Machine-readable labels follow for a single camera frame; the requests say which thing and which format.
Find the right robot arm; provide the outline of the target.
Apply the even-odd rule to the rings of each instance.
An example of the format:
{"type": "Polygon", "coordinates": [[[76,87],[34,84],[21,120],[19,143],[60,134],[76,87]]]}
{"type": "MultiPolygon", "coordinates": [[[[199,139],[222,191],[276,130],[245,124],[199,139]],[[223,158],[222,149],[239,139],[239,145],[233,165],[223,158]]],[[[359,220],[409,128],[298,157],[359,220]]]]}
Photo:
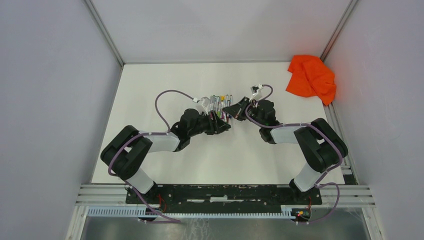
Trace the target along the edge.
{"type": "Polygon", "coordinates": [[[323,178],[341,165],[348,155],[345,142],[323,118],[310,123],[281,123],[277,120],[274,103],[244,97],[236,104],[224,107],[223,112],[238,121],[249,120],[259,127],[261,138],[268,144],[297,144],[305,165],[289,183],[289,199],[302,204],[309,190],[319,186],[323,178]]]}

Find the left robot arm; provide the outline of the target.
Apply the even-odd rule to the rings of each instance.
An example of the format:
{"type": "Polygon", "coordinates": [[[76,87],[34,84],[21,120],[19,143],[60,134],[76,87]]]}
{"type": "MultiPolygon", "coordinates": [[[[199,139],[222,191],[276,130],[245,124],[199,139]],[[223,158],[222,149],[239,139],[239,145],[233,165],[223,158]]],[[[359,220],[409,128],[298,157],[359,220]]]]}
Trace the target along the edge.
{"type": "Polygon", "coordinates": [[[100,153],[100,159],[108,166],[108,173],[118,177],[138,191],[145,204],[157,198],[156,183],[142,170],[147,154],[155,152],[179,152],[197,135],[219,135],[231,125],[213,112],[199,113],[186,109],[169,132],[139,131],[132,125],[125,126],[100,153]]]}

